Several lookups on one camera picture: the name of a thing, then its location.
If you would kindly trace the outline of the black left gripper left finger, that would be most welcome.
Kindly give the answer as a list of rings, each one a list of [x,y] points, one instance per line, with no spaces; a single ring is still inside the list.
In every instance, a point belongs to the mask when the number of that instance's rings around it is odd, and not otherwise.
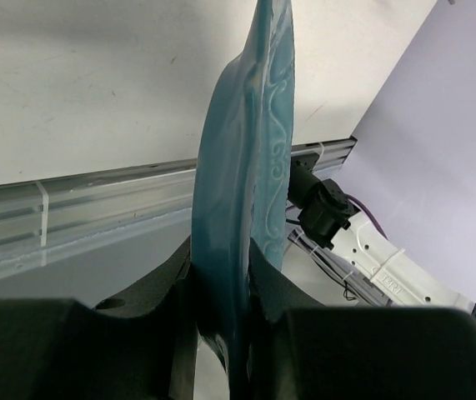
[[[0,299],[0,399],[190,399],[198,331],[190,244],[121,292]]]

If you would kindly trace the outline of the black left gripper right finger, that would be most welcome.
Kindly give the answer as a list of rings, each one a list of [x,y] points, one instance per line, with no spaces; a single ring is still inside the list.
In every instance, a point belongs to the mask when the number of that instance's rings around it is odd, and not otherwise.
[[[253,399],[476,399],[476,318],[328,307],[249,248]]]

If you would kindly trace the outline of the teal scalloped plate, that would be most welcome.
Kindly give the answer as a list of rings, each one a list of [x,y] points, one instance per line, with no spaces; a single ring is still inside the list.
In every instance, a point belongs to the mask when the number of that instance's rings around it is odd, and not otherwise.
[[[292,4],[260,1],[242,52],[214,88],[193,191],[198,327],[233,399],[251,396],[249,249],[276,268],[283,260],[294,89]]]

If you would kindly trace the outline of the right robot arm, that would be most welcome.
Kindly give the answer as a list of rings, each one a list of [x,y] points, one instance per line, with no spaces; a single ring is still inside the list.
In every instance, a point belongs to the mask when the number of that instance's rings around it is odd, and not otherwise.
[[[305,173],[289,181],[288,200],[299,209],[294,239],[341,285],[366,303],[457,308],[476,318],[476,302],[454,291],[393,245],[336,182]]]

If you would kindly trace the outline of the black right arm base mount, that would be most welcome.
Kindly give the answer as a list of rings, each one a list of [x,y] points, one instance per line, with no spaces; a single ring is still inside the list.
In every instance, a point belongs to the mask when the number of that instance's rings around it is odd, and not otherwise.
[[[298,209],[305,208],[319,191],[319,179],[313,174],[318,160],[317,153],[291,158],[288,200]]]

